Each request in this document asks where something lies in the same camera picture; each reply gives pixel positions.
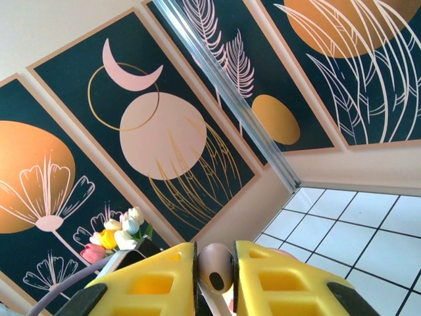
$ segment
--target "tulip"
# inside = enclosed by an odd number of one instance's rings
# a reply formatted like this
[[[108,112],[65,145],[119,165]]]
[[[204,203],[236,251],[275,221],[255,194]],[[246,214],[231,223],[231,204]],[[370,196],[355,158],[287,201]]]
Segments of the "tulip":
[[[143,222],[145,221],[145,219],[143,218],[143,213],[142,213],[140,207],[138,207],[138,206],[135,206],[135,207],[129,209],[128,213],[129,213],[129,216],[131,218],[137,220],[139,225],[142,225]]]
[[[104,223],[105,229],[109,230],[122,230],[123,227],[120,222],[115,219],[110,219],[108,222]]]
[[[89,241],[91,242],[91,244],[101,246],[101,242],[99,241],[99,233],[98,232],[94,232],[92,237],[89,237]]]
[[[123,230],[130,235],[134,235],[139,231],[139,223],[137,220],[129,217],[123,222]]]
[[[124,214],[120,215],[120,223],[123,225],[123,222],[129,218],[129,212],[125,212]]]
[[[95,263],[105,257],[105,248],[95,245],[87,244],[80,255],[89,263]]]
[[[99,234],[99,241],[105,249],[112,250],[117,246],[116,240],[114,239],[114,231],[115,230],[104,229]]]
[[[117,246],[120,250],[131,250],[137,245],[137,242],[133,240],[129,233],[124,230],[117,230],[114,233],[114,239],[116,240]]]

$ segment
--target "pink moon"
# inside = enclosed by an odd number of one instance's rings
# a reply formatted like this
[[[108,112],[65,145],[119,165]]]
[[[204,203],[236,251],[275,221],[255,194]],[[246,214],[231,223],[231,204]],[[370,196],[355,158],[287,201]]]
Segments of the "pink moon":
[[[163,65],[161,65],[156,71],[151,74],[146,74],[145,76],[136,76],[135,74],[126,72],[114,59],[108,38],[105,41],[103,48],[103,64],[105,71],[112,81],[121,88],[129,91],[142,91],[152,86],[158,80],[163,68]]]
[[[158,93],[145,93],[125,110],[120,128],[127,130],[146,122],[157,104]],[[200,112],[189,102],[159,93],[152,118],[135,130],[120,131],[127,162],[137,172],[155,180],[171,180],[190,170],[207,141],[207,127]]]

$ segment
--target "gold circle outline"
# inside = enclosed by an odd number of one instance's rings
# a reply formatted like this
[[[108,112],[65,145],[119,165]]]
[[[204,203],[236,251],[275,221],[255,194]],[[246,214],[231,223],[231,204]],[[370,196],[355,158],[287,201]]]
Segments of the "gold circle outline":
[[[141,70],[140,68],[138,68],[138,67],[136,67],[136,66],[133,66],[133,65],[130,65],[130,64],[126,64],[126,63],[117,63],[118,65],[123,65],[123,66],[128,66],[128,67],[130,67],[130,68],[133,68],[133,69],[136,69],[136,70],[138,70],[138,71],[140,71],[140,72],[142,72],[143,74],[146,74],[146,75],[148,75],[144,70]],[[93,79],[95,78],[95,76],[98,74],[98,72],[100,72],[101,70],[103,70],[104,69],[104,66],[101,66],[101,67],[99,67],[93,74],[92,74],[92,76],[91,76],[91,78],[89,79],[89,83],[87,84],[87,102],[89,103],[89,108],[91,109],[91,112],[92,112],[92,114],[93,114],[93,116],[101,123],[101,124],[104,124],[106,127],[108,127],[108,128],[110,128],[110,129],[112,129],[112,130],[116,130],[116,131],[119,131],[119,132],[129,132],[129,131],[132,131],[132,130],[137,130],[138,128],[141,128],[143,125],[145,125],[145,124],[147,124],[151,119],[152,119],[152,117],[155,115],[155,113],[157,112],[157,110],[158,110],[158,106],[159,106],[159,88],[158,88],[158,85],[157,85],[157,83],[156,82],[154,82],[154,85],[155,85],[155,87],[156,87],[156,89],[157,89],[157,93],[158,93],[158,98],[157,98],[157,105],[155,106],[155,110],[153,110],[153,113],[152,113],[152,115],[145,121],[145,122],[143,122],[142,124],[140,124],[140,125],[138,125],[138,126],[136,126],[136,127],[133,127],[133,128],[125,128],[125,129],[123,129],[123,128],[118,128],[118,127],[115,127],[115,126],[113,126],[113,125],[111,125],[111,124],[109,124],[109,123],[107,123],[107,122],[105,122],[103,119],[101,119],[99,116],[98,116],[98,114],[95,112],[95,110],[93,109],[93,105],[92,105],[92,101],[91,101],[91,85],[92,85],[92,81],[93,81]]]

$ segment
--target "yellow tulip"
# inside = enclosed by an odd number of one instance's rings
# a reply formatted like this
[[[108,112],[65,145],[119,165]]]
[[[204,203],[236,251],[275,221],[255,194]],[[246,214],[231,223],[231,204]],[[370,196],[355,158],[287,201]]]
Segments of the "yellow tulip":
[[[116,240],[114,238],[114,232],[115,230],[104,229],[99,233],[99,241],[105,249],[111,250],[117,246]]]

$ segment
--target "white tile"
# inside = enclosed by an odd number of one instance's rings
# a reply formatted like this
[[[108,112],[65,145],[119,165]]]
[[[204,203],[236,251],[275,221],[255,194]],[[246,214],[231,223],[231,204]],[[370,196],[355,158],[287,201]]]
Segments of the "white tile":
[[[283,210],[264,233],[285,240],[303,217],[304,214]]]
[[[419,278],[418,282],[415,284],[414,290],[421,292],[421,278]]]
[[[411,293],[399,316],[419,315],[421,311],[421,295]]]
[[[296,246],[292,246],[290,244],[287,244],[286,242],[282,245],[282,247],[280,249],[290,253],[291,255],[293,255],[299,261],[302,261],[302,262],[306,262],[307,259],[311,255],[311,252],[309,252],[307,250],[304,250],[304,249],[301,249],[301,248],[296,247]]]
[[[360,192],[340,217],[341,221],[379,227],[397,196]]]
[[[323,192],[324,189],[301,188],[284,208],[307,213]]]
[[[256,239],[255,244],[268,248],[279,248],[282,242],[278,239],[261,234],[259,238]]]
[[[421,197],[401,196],[381,228],[421,237]]]
[[[337,219],[355,194],[351,191],[326,190],[309,214]]]
[[[322,257],[321,255],[316,255],[315,253],[310,257],[307,263],[313,267],[333,273],[334,275],[339,275],[342,278],[345,278],[349,270],[351,270],[351,268],[346,265]]]
[[[357,268],[410,287],[421,267],[421,239],[378,231]]]
[[[336,222],[316,253],[353,265],[375,231],[373,228]]]
[[[408,290],[353,270],[348,276],[357,292],[381,315],[395,316]]]
[[[331,219],[321,219],[320,217],[306,215],[291,236],[288,237],[287,241],[308,250],[314,250],[334,222]]]

